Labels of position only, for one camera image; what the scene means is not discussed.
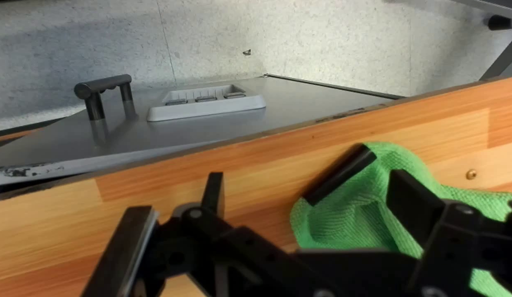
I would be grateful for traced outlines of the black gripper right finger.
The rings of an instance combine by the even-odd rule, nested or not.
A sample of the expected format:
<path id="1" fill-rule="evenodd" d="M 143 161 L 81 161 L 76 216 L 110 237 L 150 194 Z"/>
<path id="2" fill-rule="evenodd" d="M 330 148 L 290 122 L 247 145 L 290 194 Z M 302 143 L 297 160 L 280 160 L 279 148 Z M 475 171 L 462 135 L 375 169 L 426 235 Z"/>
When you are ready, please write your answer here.
<path id="1" fill-rule="evenodd" d="M 353 145 L 348 151 L 338 156 L 327 169 L 323 169 L 309 183 L 309 186 L 302 193 L 302 198 L 309 204 L 317 204 L 333 189 L 337 189 L 343 181 L 360 173 L 375 160 L 375 153 L 366 145 Z"/>

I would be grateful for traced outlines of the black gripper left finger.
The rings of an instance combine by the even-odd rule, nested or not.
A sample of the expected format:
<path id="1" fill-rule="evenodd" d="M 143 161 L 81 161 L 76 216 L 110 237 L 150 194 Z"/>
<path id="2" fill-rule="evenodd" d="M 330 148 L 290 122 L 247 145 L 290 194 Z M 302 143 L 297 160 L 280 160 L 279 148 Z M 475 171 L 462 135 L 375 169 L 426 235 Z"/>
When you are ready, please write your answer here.
<path id="1" fill-rule="evenodd" d="M 157 217 L 150 206 L 124 211 L 81 297 L 147 297 L 142 264 Z"/>

